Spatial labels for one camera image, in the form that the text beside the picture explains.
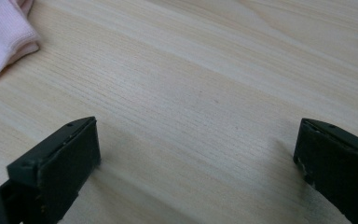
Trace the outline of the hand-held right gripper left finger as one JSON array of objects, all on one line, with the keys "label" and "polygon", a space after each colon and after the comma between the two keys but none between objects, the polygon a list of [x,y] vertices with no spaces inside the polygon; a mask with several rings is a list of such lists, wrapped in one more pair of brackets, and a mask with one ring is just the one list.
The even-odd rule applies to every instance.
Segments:
[{"label": "hand-held right gripper left finger", "polygon": [[7,166],[10,224],[57,224],[101,163],[96,118],[71,121]]}]

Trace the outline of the pink sock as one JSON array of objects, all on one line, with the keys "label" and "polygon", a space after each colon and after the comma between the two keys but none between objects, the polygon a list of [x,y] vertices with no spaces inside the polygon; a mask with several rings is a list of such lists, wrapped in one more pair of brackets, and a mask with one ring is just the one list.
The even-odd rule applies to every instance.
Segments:
[{"label": "pink sock", "polygon": [[34,0],[0,0],[0,73],[39,50],[39,34],[28,20]]}]

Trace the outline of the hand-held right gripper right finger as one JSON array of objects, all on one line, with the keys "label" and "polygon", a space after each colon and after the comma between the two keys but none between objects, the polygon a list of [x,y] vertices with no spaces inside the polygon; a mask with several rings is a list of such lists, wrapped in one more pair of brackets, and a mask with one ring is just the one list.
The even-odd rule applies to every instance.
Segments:
[{"label": "hand-held right gripper right finger", "polygon": [[294,163],[309,185],[358,224],[357,136],[323,121],[302,119]]}]

